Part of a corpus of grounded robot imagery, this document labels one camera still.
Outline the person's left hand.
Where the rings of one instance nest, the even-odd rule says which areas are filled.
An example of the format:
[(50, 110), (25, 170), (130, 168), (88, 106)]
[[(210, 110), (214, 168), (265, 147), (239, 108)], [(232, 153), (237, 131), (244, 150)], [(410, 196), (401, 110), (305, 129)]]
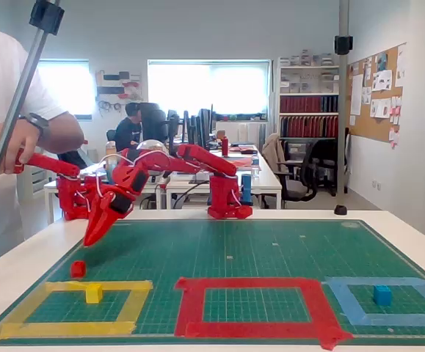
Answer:
[[(0, 134), (3, 124), (0, 123)], [(16, 122), (0, 163), (0, 174), (12, 174), (17, 164), (26, 164), (37, 146), (40, 131), (26, 120)]]

